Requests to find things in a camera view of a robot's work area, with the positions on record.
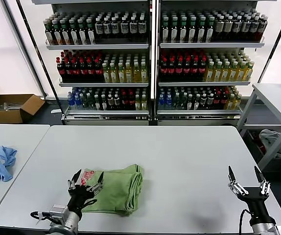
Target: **gray table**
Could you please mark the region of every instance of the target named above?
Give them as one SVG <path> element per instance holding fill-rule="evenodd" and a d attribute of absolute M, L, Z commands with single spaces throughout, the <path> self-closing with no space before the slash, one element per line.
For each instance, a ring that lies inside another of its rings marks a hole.
<path fill-rule="evenodd" d="M 231 126 L 53 126 L 0 205 L 0 227 L 48 230 L 32 211 L 70 199 L 67 179 L 80 168 L 145 169 L 140 208 L 129 217 L 84 213 L 80 232 L 237 233 L 246 204 L 228 188 L 228 165 L 243 186 L 257 186 L 256 165 Z M 270 193 L 266 205 L 281 225 Z M 243 232 L 251 233 L 249 215 Z"/>
<path fill-rule="evenodd" d="M 8 167 L 8 171 L 13 175 L 13 179 L 8 182 L 0 180 L 0 202 L 49 127 L 49 125 L 0 124 L 0 146 L 11 147 L 18 151 L 15 164 Z"/>

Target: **yellow bottle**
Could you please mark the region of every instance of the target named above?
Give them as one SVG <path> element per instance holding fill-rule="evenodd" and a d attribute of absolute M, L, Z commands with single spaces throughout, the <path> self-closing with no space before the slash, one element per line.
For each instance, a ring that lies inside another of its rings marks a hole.
<path fill-rule="evenodd" d="M 237 61 L 234 61 L 233 64 L 232 64 L 231 69 L 228 72 L 228 76 L 227 76 L 227 80 L 229 82 L 234 82 L 235 81 L 236 69 L 237 69 Z"/>
<path fill-rule="evenodd" d="M 205 77 L 204 77 L 205 82 L 211 82 L 211 78 L 212 78 L 212 74 L 213 74 L 213 65 L 214 65 L 214 62 L 210 61 L 209 66 L 205 71 Z"/>
<path fill-rule="evenodd" d="M 238 94 L 236 99 L 234 100 L 232 106 L 231 106 L 231 109 L 238 109 L 239 108 L 239 104 L 240 104 L 240 99 L 242 98 L 242 95 L 241 94 Z"/>
<path fill-rule="evenodd" d="M 248 69 L 246 70 L 243 78 L 242 78 L 242 81 L 245 81 L 245 82 L 248 82 L 252 73 L 253 73 L 253 66 L 254 66 L 254 61 L 250 62 L 249 63 L 249 66 L 248 66 Z"/>
<path fill-rule="evenodd" d="M 139 67 L 139 63 L 134 63 L 134 70 L 133 70 L 133 80 L 132 82 L 140 83 L 141 82 L 141 71 Z"/>
<path fill-rule="evenodd" d="M 127 83 L 132 83 L 132 71 L 131 71 L 131 64 L 130 62 L 125 63 L 125 75 L 126 75 L 126 82 Z"/>
<path fill-rule="evenodd" d="M 120 80 L 120 83 L 126 82 L 126 74 L 125 74 L 122 62 L 119 63 L 119 80 Z"/>
<path fill-rule="evenodd" d="M 236 75 L 235 75 L 236 82 L 242 81 L 242 78 L 245 73 L 245 66 L 246 66 L 246 62 L 242 61 L 240 67 L 238 68 L 238 70 L 236 70 Z"/>
<path fill-rule="evenodd" d="M 219 77 L 220 77 L 220 74 L 221 74 L 221 66 L 222 66 L 222 62 L 218 61 L 217 65 L 216 65 L 216 68 L 213 69 L 211 82 L 218 82 L 219 81 Z"/>
<path fill-rule="evenodd" d="M 227 76 L 230 68 L 230 62 L 226 61 L 224 63 L 224 67 L 221 70 L 221 75 L 219 77 L 219 82 L 226 82 L 227 81 Z"/>
<path fill-rule="evenodd" d="M 224 109 L 231 109 L 232 108 L 232 105 L 234 103 L 234 98 L 235 98 L 235 95 L 233 93 L 230 94 L 230 98 L 229 98 L 228 102 L 225 103 Z"/>
<path fill-rule="evenodd" d="M 141 62 L 140 74 L 141 74 L 141 82 L 142 82 L 142 83 L 148 82 L 148 75 L 147 75 L 146 62 L 144 62 L 144 61 Z"/>

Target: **bottle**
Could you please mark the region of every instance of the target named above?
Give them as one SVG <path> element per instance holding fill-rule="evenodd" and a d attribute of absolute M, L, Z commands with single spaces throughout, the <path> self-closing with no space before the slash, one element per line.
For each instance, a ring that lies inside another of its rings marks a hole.
<path fill-rule="evenodd" d="M 186 42 L 186 20 L 187 17 L 182 16 L 181 18 L 181 26 L 180 26 L 180 43 Z"/>
<path fill-rule="evenodd" d="M 234 97 L 235 97 L 235 95 L 233 93 L 230 94 L 230 98 L 229 98 L 228 102 L 226 102 L 226 104 L 224 105 L 224 109 L 230 110 L 232 108 L 232 104 L 234 102 Z"/>
<path fill-rule="evenodd" d="M 231 67 L 231 70 L 228 72 L 228 81 L 229 82 L 235 82 L 235 74 L 236 74 L 236 69 L 237 69 L 237 61 L 234 61 Z"/>
<path fill-rule="evenodd" d="M 237 19 L 233 22 L 233 26 L 232 26 L 231 39 L 233 41 L 238 41 L 241 25 L 242 25 L 242 17 L 238 16 Z"/>
<path fill-rule="evenodd" d="M 258 26 L 257 32 L 255 34 L 255 39 L 254 39 L 254 41 L 257 42 L 257 43 L 259 43 L 261 41 L 262 35 L 263 35 L 267 25 L 268 25 L 267 20 L 268 20 L 268 17 L 265 16 L 259 22 L 259 26 Z"/>
<path fill-rule="evenodd" d="M 259 26 L 259 16 L 255 16 L 255 19 L 251 22 L 250 28 L 249 28 L 249 41 L 254 42 L 255 41 L 255 35 L 257 33 L 257 29 Z"/>
<path fill-rule="evenodd" d="M 205 20 L 206 17 L 200 17 L 199 26 L 198 26 L 198 36 L 197 42 L 202 43 L 204 41 L 204 34 L 205 34 Z"/>
<path fill-rule="evenodd" d="M 77 22 L 78 22 L 78 26 L 79 26 L 78 32 L 79 32 L 79 35 L 80 35 L 80 38 L 81 38 L 81 42 L 82 42 L 83 45 L 86 45 L 86 44 L 88 44 L 87 43 L 88 34 L 87 34 L 87 32 L 85 32 L 83 20 L 78 19 Z"/>
<path fill-rule="evenodd" d="M 241 42 L 246 42 L 249 40 L 248 32 L 251 25 L 250 18 L 251 18 L 250 16 L 246 17 L 246 19 L 242 23 L 242 27 L 239 33 L 239 39 Z"/>
<path fill-rule="evenodd" d="M 213 70 L 213 74 L 211 77 L 211 81 L 212 82 L 218 82 L 219 81 L 219 77 L 221 75 L 221 66 L 222 66 L 222 62 L 218 61 L 216 64 L 216 67 Z"/>
<path fill-rule="evenodd" d="M 171 27 L 171 32 L 170 32 L 170 41 L 171 43 L 176 43 L 177 35 L 178 35 L 178 18 L 176 16 L 172 17 L 172 27 Z"/>
<path fill-rule="evenodd" d="M 107 17 L 104 18 L 103 22 L 103 31 L 106 38 L 111 38 L 111 25 Z"/>
<path fill-rule="evenodd" d="M 140 39 L 144 40 L 146 38 L 146 32 L 147 32 L 146 21 L 144 20 L 144 16 L 141 16 L 139 21 Z"/>
<path fill-rule="evenodd" d="M 240 100 L 242 98 L 242 95 L 241 94 L 238 94 L 236 99 L 234 99 L 234 102 L 231 106 L 231 109 L 232 110 L 235 110 L 235 109 L 239 109 L 239 105 L 240 105 Z"/>
<path fill-rule="evenodd" d="M 212 74 L 213 74 L 213 65 L 214 65 L 214 62 L 210 61 L 209 66 L 205 72 L 205 77 L 204 77 L 205 82 L 211 82 L 211 78 L 212 78 Z"/>
<path fill-rule="evenodd" d="M 165 16 L 164 17 L 163 25 L 161 27 L 162 42 L 163 43 L 167 43 L 168 42 L 168 33 L 169 33 L 168 21 L 169 21 L 169 17 Z"/>
<path fill-rule="evenodd" d="M 49 21 L 43 21 L 44 25 L 45 25 L 45 34 L 47 36 L 47 39 L 48 39 L 48 42 L 49 42 L 49 45 L 55 45 L 55 41 L 54 41 L 54 33 L 53 33 L 53 30 L 52 30 L 52 27 L 51 27 L 51 24 Z"/>
<path fill-rule="evenodd" d="M 222 35 L 222 41 L 223 42 L 228 42 L 232 40 L 232 25 L 233 25 L 233 16 L 228 16 L 227 20 L 224 21 L 224 26 L 223 26 L 223 35 Z"/>
<path fill-rule="evenodd" d="M 236 70 L 236 74 L 235 74 L 236 82 L 242 81 L 242 78 L 243 78 L 244 73 L 245 73 L 245 66 L 246 66 L 246 62 L 242 61 L 240 67 Z"/>
<path fill-rule="evenodd" d="M 96 38 L 97 40 L 100 40 L 103 35 L 103 23 L 100 21 L 100 18 L 96 18 L 95 29 L 96 29 Z"/>
<path fill-rule="evenodd" d="M 213 24 L 214 24 L 214 17 L 210 16 L 209 17 L 209 22 L 208 22 L 208 27 L 206 30 L 206 43 L 210 43 L 212 39 L 212 34 L 213 34 Z"/>
<path fill-rule="evenodd" d="M 248 82 L 249 81 L 249 79 L 250 79 L 250 77 L 251 77 L 251 75 L 253 73 L 253 66 L 254 66 L 254 64 L 255 64 L 254 61 L 249 62 L 248 69 L 246 70 L 246 72 L 245 72 L 245 74 L 244 74 L 244 76 L 242 78 L 242 81 L 244 81 L 244 82 Z"/>
<path fill-rule="evenodd" d="M 223 27 L 224 27 L 224 16 L 220 16 L 217 22 L 215 23 L 215 28 L 214 28 L 214 36 L 213 36 L 213 41 L 214 42 L 220 42 L 223 38 Z"/>
<path fill-rule="evenodd" d="M 62 40 L 62 36 L 60 34 L 60 29 L 59 29 L 59 25 L 58 25 L 58 21 L 57 20 L 53 20 L 52 21 L 52 25 L 54 28 L 54 36 L 55 36 L 55 41 L 57 42 L 58 45 L 63 45 L 63 40 Z"/>

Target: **floor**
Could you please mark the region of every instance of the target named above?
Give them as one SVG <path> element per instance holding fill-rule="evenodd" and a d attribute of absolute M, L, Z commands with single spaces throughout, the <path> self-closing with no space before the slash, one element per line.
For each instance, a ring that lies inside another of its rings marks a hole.
<path fill-rule="evenodd" d="M 62 125 L 61 113 L 51 114 L 51 110 L 59 109 L 54 103 L 46 103 L 27 124 Z M 255 105 L 247 119 L 250 124 L 280 124 L 277 118 L 264 105 Z M 245 141 L 250 149 L 253 144 Z M 271 182 L 271 189 L 281 206 L 281 173 L 266 173 L 265 177 Z M 0 235 L 44 235 L 44 232 L 17 231 L 0 229 Z"/>

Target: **white wall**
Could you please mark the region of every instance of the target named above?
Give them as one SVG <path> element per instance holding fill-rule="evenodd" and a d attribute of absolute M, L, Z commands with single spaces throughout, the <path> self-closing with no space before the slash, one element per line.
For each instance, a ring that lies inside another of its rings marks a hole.
<path fill-rule="evenodd" d="M 0 6 L 0 94 L 41 95 Z"/>

